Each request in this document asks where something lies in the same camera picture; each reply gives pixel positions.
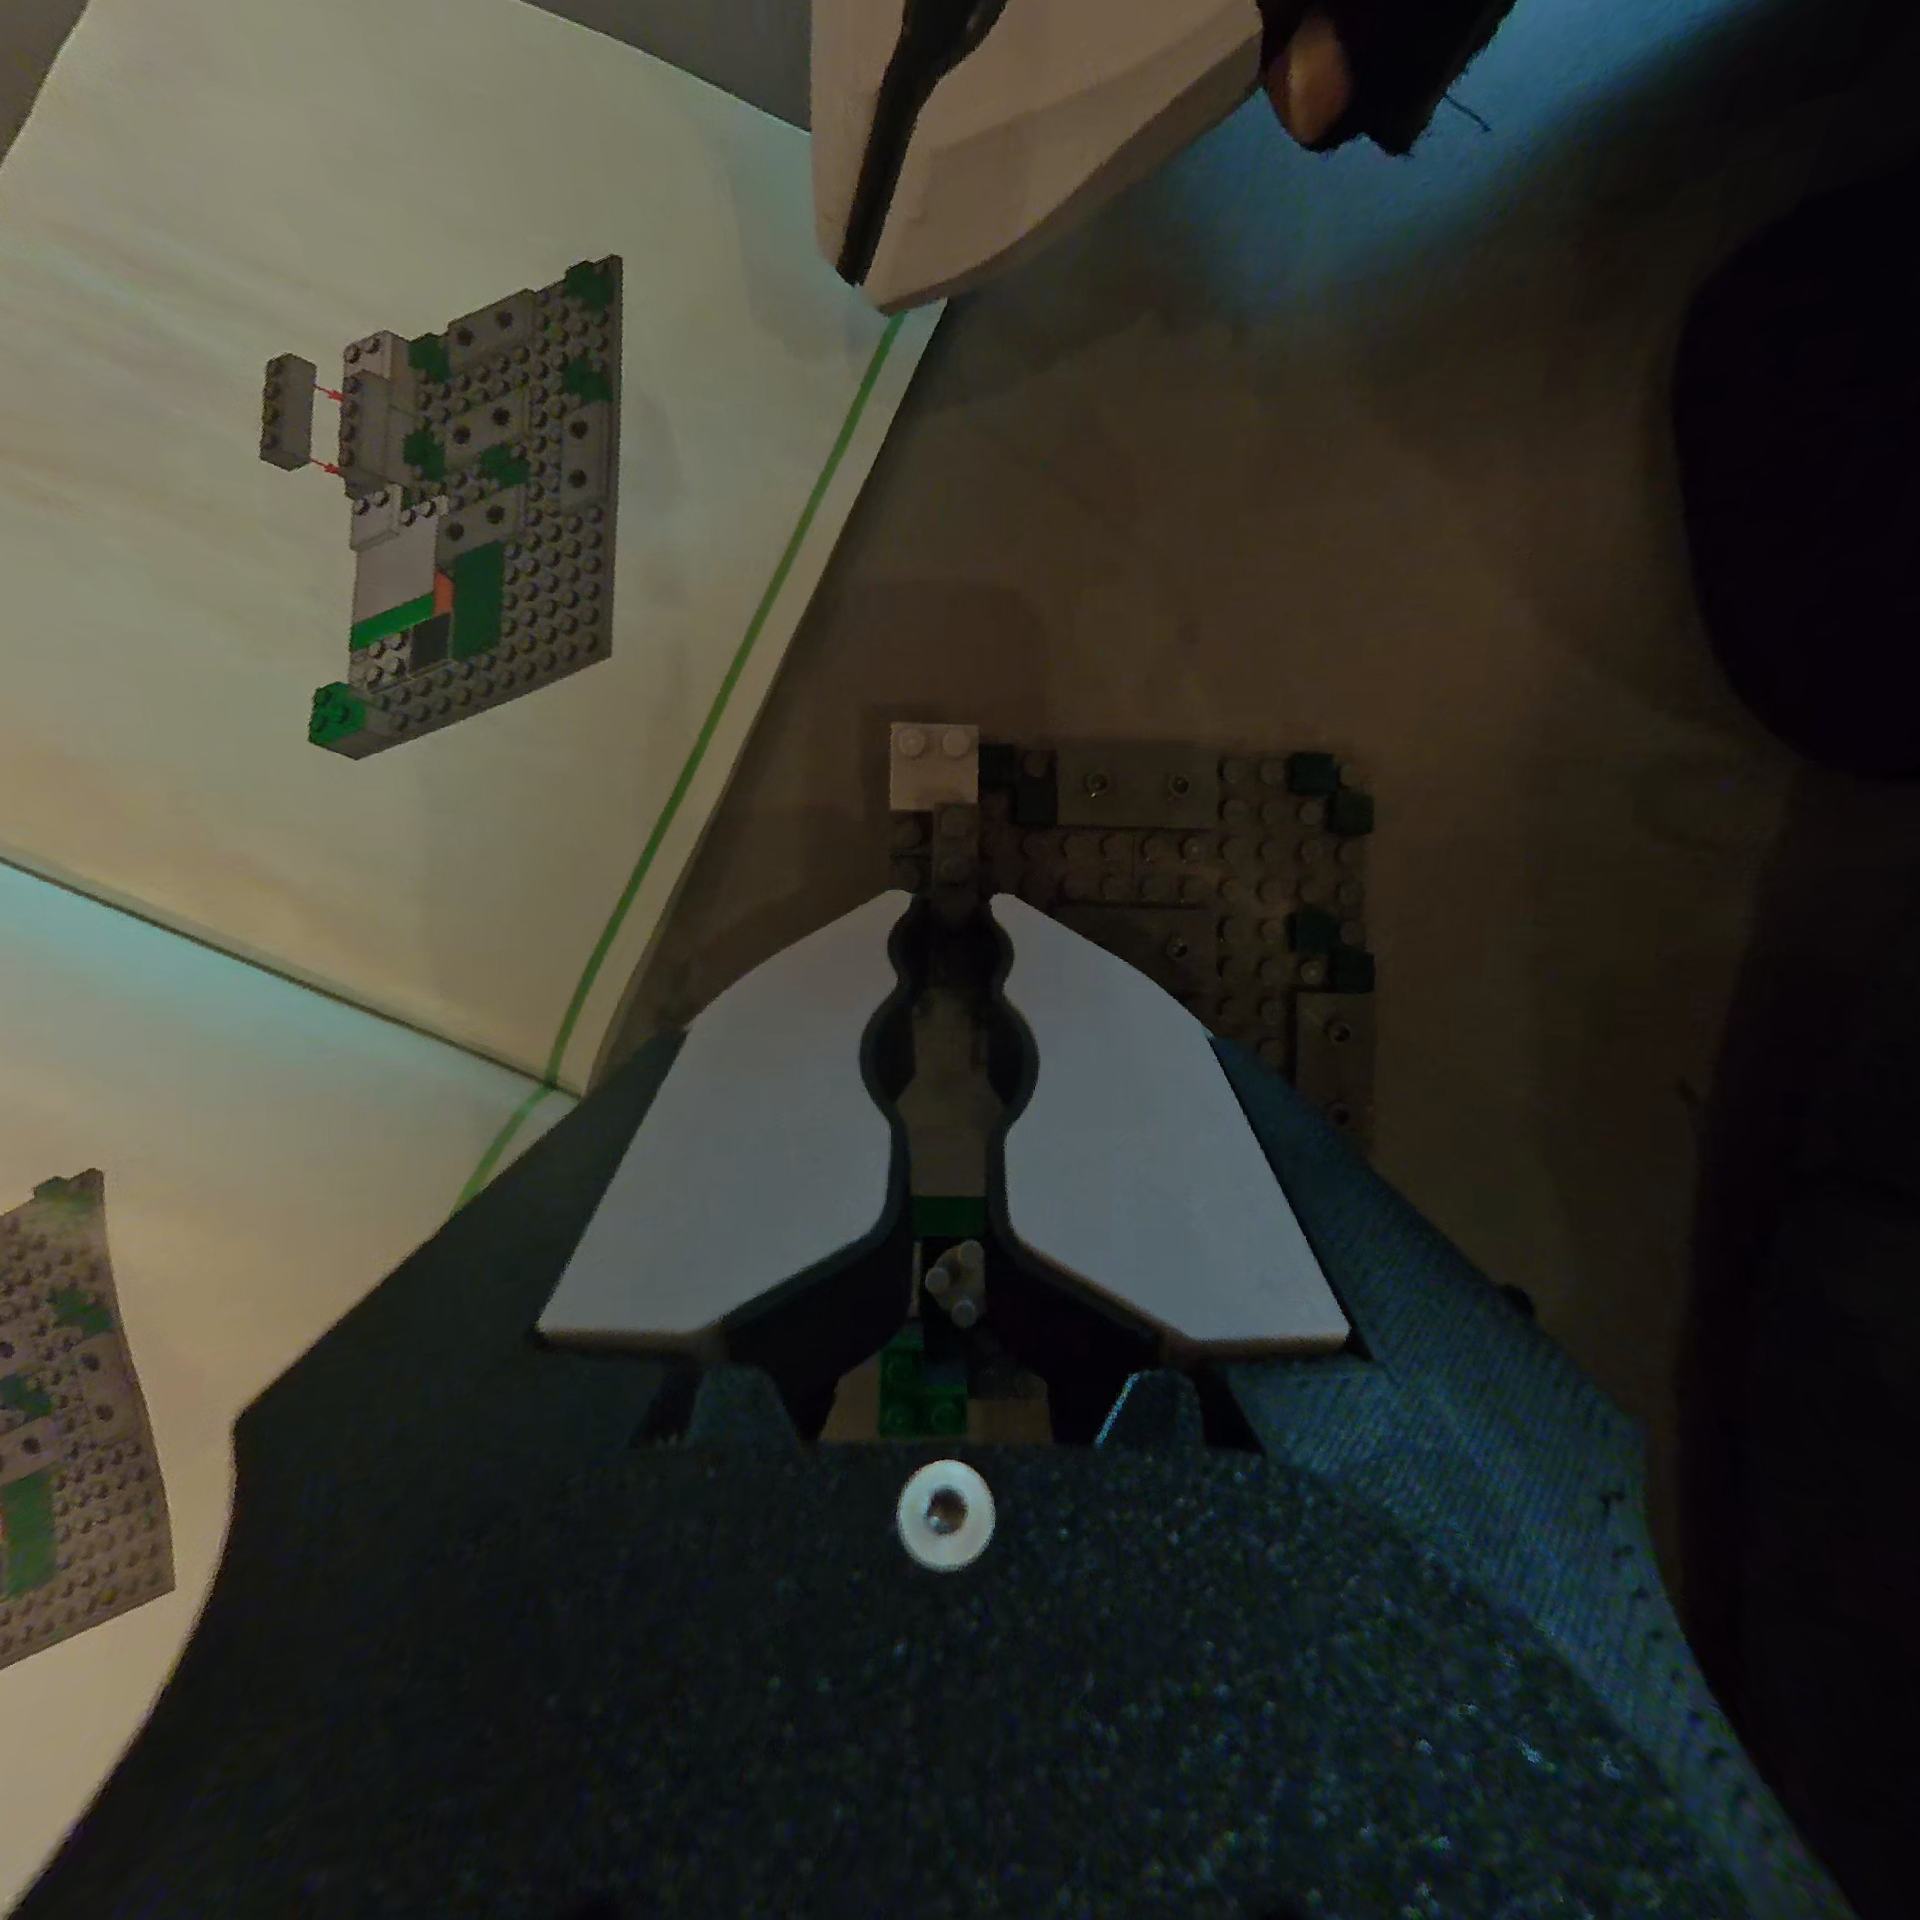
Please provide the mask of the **grey brick baseplate model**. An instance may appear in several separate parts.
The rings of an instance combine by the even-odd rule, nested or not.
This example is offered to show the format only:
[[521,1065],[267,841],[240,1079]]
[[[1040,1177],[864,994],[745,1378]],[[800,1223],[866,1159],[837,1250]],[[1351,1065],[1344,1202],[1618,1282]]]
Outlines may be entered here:
[[[1369,1157],[1374,798],[1321,752],[1035,747],[926,718],[891,722],[887,741],[889,882],[917,905],[898,928],[910,1301],[875,1360],[878,1438],[1088,1445],[1141,1374],[1189,1378],[1205,1422],[1225,1365],[1349,1349],[1353,1330],[1344,1346],[1170,1346],[1017,1248],[1001,1145],[1033,1056],[1001,999],[1010,951],[992,898],[1147,974],[1207,1029],[1227,1077],[1285,1083]],[[1253,1125],[1255,1095],[1237,1097]]]

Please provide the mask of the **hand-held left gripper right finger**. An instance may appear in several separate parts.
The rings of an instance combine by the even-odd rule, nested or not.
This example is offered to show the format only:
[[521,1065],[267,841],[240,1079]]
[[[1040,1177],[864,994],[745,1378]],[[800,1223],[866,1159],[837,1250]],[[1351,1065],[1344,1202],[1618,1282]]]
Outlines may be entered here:
[[1344,1346],[1344,1314],[1207,1029],[1161,985],[994,896],[1031,1047],[999,1152],[1026,1255],[1170,1346]]

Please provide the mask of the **person's right hand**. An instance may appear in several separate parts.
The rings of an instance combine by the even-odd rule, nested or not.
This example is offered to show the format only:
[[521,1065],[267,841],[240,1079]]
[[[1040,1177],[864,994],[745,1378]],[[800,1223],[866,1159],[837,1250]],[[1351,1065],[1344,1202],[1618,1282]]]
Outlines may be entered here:
[[1262,87],[1287,137],[1307,153],[1349,142],[1369,2],[1262,5]]

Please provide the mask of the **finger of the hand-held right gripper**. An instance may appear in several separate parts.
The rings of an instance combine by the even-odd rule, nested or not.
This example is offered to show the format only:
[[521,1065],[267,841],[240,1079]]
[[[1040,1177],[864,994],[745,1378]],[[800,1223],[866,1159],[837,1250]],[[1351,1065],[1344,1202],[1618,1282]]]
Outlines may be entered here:
[[848,286],[873,267],[939,57],[942,5],[809,7],[811,201],[821,254]]
[[1150,176],[1259,85],[1253,2],[857,2],[855,288],[960,295]]

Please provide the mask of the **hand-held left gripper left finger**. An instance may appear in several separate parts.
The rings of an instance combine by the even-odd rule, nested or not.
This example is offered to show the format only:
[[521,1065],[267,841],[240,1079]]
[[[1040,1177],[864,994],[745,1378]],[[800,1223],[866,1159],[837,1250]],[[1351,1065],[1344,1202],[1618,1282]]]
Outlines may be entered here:
[[761,962],[688,1024],[560,1280],[542,1337],[702,1346],[875,1246],[905,1136],[873,1045],[901,1006],[887,889]]

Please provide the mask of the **brick instruction booklet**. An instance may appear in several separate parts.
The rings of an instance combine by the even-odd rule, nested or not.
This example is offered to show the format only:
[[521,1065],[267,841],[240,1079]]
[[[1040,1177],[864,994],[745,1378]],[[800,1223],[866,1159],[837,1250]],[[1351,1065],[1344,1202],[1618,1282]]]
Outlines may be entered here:
[[[613,658],[350,759],[350,507],[283,350],[619,256]],[[233,1417],[610,1056],[942,322],[805,133],[528,5],[87,5],[5,158],[5,1202],[98,1168],[176,1593],[5,1673],[135,1717]]]

